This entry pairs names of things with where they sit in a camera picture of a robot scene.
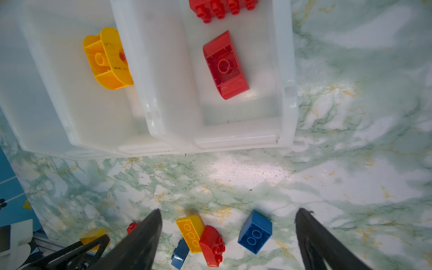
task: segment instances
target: plastic storage bin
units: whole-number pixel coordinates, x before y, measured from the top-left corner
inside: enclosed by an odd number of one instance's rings
[[[17,0],[0,5],[0,107],[19,145],[66,159],[110,157],[70,144],[18,27],[19,4]]]
[[[176,153],[150,135],[134,86],[110,91],[92,74],[83,40],[116,28],[108,0],[25,1],[18,21],[73,145],[125,157]]]
[[[290,1],[203,24],[188,0],[2,7],[0,105],[23,149],[70,159],[287,146],[298,120]],[[83,39],[119,30],[134,86],[94,79]],[[232,35],[250,90],[219,95],[203,45]]]
[[[204,24],[188,0],[111,0],[150,134],[184,152],[287,146],[298,120],[290,1]],[[203,45],[232,35],[250,90],[219,95]]]

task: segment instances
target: green marble pattern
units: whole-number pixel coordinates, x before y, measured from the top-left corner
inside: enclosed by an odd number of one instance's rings
[[[373,269],[432,269],[432,1],[293,0],[300,118],[290,148],[76,162],[0,143],[48,236],[105,227],[113,244],[159,208],[154,269],[172,269],[179,217],[218,229],[221,269],[303,269],[298,208]],[[237,244],[259,210],[273,236]],[[189,254],[185,269],[206,268]]]

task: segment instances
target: blue lego brick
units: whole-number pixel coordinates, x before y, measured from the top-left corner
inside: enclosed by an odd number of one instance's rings
[[[257,212],[252,212],[240,230],[238,243],[257,254],[272,234],[272,222]]]
[[[187,246],[184,238],[182,238],[178,242],[177,247],[172,252],[171,265],[177,268],[178,270],[180,270],[188,253],[189,253],[189,247]]]

